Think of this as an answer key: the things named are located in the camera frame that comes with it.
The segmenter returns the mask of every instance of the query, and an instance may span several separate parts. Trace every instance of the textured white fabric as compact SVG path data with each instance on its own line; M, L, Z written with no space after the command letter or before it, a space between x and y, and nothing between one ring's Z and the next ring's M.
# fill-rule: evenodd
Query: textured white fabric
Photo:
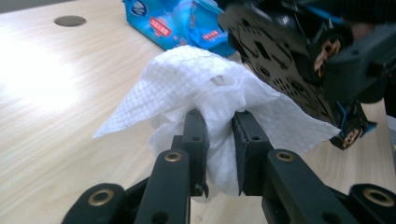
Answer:
M185 114L194 108L201 111L207 125L209 178L214 186L232 195L238 193L231 129L235 111L249 110L274 148L297 153L339 132L331 124L307 116L289 97L257 79L243 65L185 46L168 50L148 63L95 137L150 119L156 130L149 146L158 155L170 148L173 135L183 133Z

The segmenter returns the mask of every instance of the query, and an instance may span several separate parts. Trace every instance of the table surface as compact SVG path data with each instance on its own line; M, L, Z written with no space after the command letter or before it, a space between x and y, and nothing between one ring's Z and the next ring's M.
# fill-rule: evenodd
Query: table surface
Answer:
M78 15L87 22L62 27ZM140 122L92 139L163 51L132 28L124 5L81 0L0 15L0 223L60 223L80 194L99 183L125 189L149 176L153 132ZM357 183L396 192L383 103L365 105L378 122L346 151L329 142L303 155L326 185ZM259 197L220 194L192 202L191 223L264 223Z

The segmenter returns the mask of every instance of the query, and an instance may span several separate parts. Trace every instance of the white tissue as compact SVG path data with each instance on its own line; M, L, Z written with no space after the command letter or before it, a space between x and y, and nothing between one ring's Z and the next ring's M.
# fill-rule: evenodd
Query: white tissue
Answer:
M183 133L185 114L194 108L201 111L207 125L208 176L214 186L232 195L238 193L231 129L235 111L250 111L274 148L300 154L339 133L331 124L306 115L289 97L260 81L243 65L185 46L152 59L94 137L150 119L156 130L149 146L158 155L170 148L174 135Z

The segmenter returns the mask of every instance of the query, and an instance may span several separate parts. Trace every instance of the wet wipes packet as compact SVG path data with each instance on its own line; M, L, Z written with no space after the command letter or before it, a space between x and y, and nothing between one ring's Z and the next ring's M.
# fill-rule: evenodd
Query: wet wipes packet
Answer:
M127 21L163 49L190 45L223 57L234 53L213 0L124 0Z

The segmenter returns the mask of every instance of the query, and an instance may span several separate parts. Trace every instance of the blue wipes package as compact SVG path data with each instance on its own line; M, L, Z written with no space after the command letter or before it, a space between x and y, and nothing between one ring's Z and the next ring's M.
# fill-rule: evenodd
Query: blue wipes package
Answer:
M219 28L213 0L124 0L127 21L163 49L191 45L223 57L234 53Z

